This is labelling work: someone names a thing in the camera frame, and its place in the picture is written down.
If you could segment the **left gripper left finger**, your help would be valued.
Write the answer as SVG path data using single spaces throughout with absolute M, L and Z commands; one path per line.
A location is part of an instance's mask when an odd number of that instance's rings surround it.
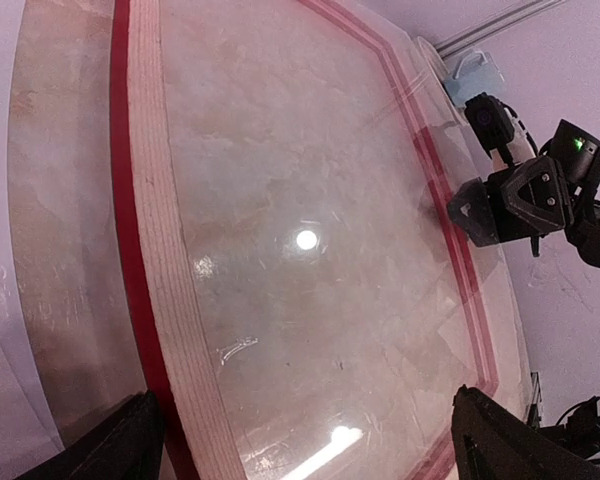
M 136 394 L 75 444 L 21 480 L 157 479 L 165 439 L 156 395 Z

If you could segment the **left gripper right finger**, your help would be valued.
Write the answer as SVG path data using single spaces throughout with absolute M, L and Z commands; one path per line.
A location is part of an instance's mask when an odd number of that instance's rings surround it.
M 475 387 L 456 392 L 451 435 L 461 479 L 600 480 L 600 467 L 543 437 Z

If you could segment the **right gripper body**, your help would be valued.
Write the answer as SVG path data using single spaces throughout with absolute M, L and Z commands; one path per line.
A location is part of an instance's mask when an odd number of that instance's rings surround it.
M 574 221 L 561 231 L 584 263 L 600 269 L 600 200 L 596 198 L 600 186 L 600 140 L 561 120 L 536 157 L 542 155 L 558 162 L 567 183 Z M 546 236 L 523 238 L 530 240 L 535 257 L 539 255 L 540 240 Z

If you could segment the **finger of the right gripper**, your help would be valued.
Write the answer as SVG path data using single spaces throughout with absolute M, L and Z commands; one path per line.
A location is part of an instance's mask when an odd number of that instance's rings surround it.
M 547 155 L 491 174 L 489 204 L 500 240 L 542 237 L 574 221 L 562 168 Z
M 480 178 L 465 182 L 447 203 L 450 220 L 458 226 L 476 247 L 499 244 L 496 222 Z

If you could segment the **white mat board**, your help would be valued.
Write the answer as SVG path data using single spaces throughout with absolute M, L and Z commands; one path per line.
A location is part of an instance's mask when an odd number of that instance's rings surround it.
M 18 477 L 63 447 L 26 331 L 9 217 L 9 104 L 23 11 L 21 1 L 0 1 L 0 479 Z

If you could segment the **red wooden picture frame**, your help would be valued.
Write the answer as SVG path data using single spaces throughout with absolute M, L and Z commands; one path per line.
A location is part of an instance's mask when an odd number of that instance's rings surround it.
M 453 479 L 453 397 L 518 417 L 503 251 L 418 44 L 354 1 L 119 1 L 122 271 L 181 479 Z

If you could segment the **clear acrylic sheet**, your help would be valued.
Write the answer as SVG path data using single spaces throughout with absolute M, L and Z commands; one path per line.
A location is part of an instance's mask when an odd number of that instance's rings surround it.
M 454 479 L 453 397 L 524 412 L 502 251 L 420 47 L 354 1 L 28 1 L 8 204 L 72 444 L 153 390 L 180 479 Z

